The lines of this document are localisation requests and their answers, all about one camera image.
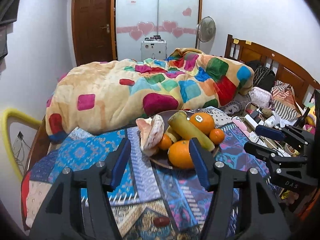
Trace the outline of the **small tangerine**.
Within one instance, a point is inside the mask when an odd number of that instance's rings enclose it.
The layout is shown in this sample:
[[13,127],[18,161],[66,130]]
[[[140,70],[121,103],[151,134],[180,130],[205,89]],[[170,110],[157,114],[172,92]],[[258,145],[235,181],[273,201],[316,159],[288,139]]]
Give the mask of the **small tangerine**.
[[212,129],[209,134],[209,138],[215,145],[218,145],[224,141],[225,133],[223,130],[221,130],[219,128]]

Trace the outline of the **medium orange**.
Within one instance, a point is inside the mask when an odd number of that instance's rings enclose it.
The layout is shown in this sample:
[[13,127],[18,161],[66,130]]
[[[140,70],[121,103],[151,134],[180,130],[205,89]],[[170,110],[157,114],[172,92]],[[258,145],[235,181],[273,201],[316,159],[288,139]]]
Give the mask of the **medium orange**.
[[168,159],[175,167],[193,169],[194,164],[189,152],[189,140],[173,143],[168,149]]

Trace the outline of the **large orange with sticker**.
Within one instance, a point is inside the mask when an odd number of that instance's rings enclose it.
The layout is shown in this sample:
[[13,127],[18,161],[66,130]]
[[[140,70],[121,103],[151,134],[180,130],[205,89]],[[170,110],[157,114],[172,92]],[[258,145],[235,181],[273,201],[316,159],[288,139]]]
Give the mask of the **large orange with sticker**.
[[215,122],[213,117],[204,112],[194,113],[189,121],[196,126],[205,135],[208,135],[214,128]]

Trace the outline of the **short yellow sugarcane piece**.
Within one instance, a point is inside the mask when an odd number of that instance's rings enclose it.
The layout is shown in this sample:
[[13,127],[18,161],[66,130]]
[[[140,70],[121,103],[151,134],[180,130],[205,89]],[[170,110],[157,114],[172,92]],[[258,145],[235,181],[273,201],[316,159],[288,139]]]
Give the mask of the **short yellow sugarcane piece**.
[[170,126],[168,126],[164,134],[166,134],[173,143],[176,143],[179,140],[181,140],[181,136],[177,134]]

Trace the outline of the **long yellow sugarcane piece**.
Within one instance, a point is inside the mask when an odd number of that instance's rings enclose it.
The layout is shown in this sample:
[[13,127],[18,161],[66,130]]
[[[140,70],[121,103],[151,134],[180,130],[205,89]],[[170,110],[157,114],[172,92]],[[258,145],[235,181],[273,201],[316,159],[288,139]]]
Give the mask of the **long yellow sugarcane piece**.
[[194,124],[188,120],[184,111],[178,111],[168,119],[169,126],[184,140],[196,138],[200,145],[212,152],[215,149],[214,143]]

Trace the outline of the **large peeled pomelo piece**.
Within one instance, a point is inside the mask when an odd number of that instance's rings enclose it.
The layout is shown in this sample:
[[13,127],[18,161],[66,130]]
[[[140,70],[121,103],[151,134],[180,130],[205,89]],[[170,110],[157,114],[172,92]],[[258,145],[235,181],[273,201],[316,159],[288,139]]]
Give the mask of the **large peeled pomelo piece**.
[[163,138],[164,134],[164,120],[161,115],[156,114],[152,118],[151,131],[148,138],[142,140],[140,137],[140,150],[146,156],[151,157],[158,153],[158,143]]

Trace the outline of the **pink quilted bag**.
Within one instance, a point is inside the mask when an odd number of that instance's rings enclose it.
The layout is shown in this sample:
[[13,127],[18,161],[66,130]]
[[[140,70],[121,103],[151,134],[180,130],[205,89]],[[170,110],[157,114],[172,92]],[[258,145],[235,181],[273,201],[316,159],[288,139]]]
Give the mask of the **pink quilted bag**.
[[257,104],[260,108],[268,108],[271,101],[271,93],[260,88],[253,87],[249,91],[251,101]]

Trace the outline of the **pink plush toy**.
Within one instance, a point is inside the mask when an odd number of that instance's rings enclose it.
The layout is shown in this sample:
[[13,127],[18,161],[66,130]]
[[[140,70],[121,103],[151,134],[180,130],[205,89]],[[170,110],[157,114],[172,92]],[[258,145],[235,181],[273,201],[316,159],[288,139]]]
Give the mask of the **pink plush toy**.
[[247,138],[249,138],[247,126],[240,119],[232,119],[232,122],[244,133]]

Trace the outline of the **dotted grey pillow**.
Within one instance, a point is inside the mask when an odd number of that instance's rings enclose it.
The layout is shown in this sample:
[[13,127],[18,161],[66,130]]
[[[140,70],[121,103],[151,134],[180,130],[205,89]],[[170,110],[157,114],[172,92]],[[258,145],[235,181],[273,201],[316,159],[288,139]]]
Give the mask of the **dotted grey pillow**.
[[231,117],[220,109],[212,106],[198,109],[198,111],[209,114],[214,119],[215,128],[220,128],[232,122]]

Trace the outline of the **black backpack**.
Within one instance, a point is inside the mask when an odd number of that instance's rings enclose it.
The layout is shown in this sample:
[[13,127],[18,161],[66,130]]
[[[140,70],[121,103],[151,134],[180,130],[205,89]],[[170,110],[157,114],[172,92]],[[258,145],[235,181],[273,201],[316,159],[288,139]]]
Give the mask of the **black backpack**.
[[271,92],[276,80],[276,75],[274,71],[267,67],[259,66],[254,71],[253,86],[259,87],[265,91]]

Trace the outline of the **wooden headboard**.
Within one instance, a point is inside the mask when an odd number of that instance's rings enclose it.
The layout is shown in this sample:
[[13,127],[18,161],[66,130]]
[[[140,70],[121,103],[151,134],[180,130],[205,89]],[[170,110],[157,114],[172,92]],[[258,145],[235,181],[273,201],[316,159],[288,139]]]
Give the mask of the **wooden headboard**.
[[227,36],[225,57],[245,63],[260,61],[274,71],[276,80],[289,83],[293,87],[295,101],[300,107],[306,106],[314,91],[319,89],[319,82],[295,61],[265,46],[234,38],[231,34]]

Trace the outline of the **purple round plate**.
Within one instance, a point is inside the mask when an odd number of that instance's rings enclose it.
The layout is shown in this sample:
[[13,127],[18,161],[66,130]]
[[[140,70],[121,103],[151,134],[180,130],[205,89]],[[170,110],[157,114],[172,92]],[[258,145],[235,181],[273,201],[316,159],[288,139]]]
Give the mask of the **purple round plate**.
[[189,142],[197,139],[204,149],[213,152],[225,139],[224,132],[215,127],[213,117],[205,112],[173,111],[162,113],[166,130],[158,144],[159,153],[151,157],[154,163],[166,168],[193,169]]

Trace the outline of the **blue patterned bed sheet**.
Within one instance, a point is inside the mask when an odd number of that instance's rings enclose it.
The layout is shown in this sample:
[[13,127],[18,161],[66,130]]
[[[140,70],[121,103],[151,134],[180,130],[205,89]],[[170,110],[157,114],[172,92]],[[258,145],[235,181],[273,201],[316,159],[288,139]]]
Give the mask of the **blue patterned bed sheet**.
[[[53,145],[24,177],[25,226],[31,228],[63,168],[89,168],[116,150],[123,138],[131,142],[131,155],[120,185],[107,195],[123,239],[197,239],[212,194],[201,186],[194,170],[171,170],[152,163],[140,150],[140,132],[136,127],[97,136],[75,128],[63,143]],[[157,217],[168,217],[170,224],[163,228],[154,226]]]

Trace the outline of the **small red jujube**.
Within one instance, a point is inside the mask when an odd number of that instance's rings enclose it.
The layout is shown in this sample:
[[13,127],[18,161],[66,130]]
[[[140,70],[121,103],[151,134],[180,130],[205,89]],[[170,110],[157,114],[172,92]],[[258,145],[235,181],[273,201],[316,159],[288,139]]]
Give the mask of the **small red jujube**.
[[153,220],[153,224],[158,228],[163,228],[170,224],[170,219],[168,217],[157,217]]

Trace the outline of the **colourful patchwork quilt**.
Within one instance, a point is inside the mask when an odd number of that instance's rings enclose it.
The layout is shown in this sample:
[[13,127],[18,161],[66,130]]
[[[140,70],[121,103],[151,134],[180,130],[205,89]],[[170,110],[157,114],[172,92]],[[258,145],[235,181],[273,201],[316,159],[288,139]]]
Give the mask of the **colourful patchwork quilt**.
[[247,94],[253,76],[244,63],[192,48],[177,48],[166,60],[83,64],[47,101],[46,132],[58,142],[77,127],[100,134],[163,111],[219,108]]

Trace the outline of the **standing electric fan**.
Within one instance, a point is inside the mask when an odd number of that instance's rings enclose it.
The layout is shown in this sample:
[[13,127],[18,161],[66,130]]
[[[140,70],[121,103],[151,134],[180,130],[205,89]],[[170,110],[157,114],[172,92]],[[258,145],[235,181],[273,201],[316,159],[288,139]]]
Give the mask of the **standing electric fan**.
[[210,16],[204,17],[196,27],[196,48],[199,49],[201,43],[213,40],[215,34],[215,21]]

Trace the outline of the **white small cabinet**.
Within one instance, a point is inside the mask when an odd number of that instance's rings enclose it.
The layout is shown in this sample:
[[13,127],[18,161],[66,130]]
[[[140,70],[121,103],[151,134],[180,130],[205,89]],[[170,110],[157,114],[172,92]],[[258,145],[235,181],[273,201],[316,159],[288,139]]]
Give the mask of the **white small cabinet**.
[[146,37],[140,44],[141,59],[165,60],[167,58],[167,42],[160,35]]

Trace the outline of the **white sliding wardrobe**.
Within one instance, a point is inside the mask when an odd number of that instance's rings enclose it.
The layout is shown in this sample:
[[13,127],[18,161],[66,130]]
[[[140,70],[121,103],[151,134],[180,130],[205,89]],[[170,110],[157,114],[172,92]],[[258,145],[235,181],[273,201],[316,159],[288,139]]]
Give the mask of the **white sliding wardrobe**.
[[167,54],[196,46],[200,0],[116,0],[116,43],[119,60],[140,61],[141,43],[159,35]]

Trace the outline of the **brown wooden door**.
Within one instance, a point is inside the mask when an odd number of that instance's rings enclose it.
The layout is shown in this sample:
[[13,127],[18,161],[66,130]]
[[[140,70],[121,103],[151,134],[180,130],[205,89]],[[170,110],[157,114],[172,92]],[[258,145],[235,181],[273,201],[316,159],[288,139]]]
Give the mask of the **brown wooden door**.
[[111,0],[72,0],[71,11],[76,64],[112,61]]

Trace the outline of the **lower wall monitor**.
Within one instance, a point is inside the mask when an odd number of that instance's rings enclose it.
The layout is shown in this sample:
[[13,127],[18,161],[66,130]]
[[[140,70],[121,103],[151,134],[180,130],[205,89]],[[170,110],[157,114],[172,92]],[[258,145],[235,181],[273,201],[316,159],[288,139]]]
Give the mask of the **lower wall monitor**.
[[7,28],[0,27],[0,61],[2,61],[8,54],[7,48]]

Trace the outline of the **upper wall television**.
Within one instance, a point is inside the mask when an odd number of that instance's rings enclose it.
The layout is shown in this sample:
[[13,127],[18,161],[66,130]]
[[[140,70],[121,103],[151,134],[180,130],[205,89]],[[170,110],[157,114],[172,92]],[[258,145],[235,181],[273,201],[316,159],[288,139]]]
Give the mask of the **upper wall television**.
[[0,21],[0,26],[12,24],[17,21],[18,7],[20,0],[14,0],[10,7],[5,12],[3,18]]

